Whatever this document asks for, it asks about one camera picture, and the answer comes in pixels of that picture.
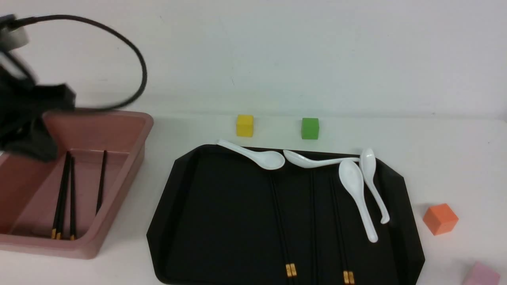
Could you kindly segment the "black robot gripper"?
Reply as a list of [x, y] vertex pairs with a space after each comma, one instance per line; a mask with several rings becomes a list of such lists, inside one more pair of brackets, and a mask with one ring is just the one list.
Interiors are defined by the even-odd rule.
[[1, 66], [0, 149], [43, 162], [58, 157], [58, 146], [49, 133], [44, 114], [73, 111], [76, 94], [66, 84], [38, 85], [27, 67], [8, 51], [2, 55], [24, 78], [14, 76]]

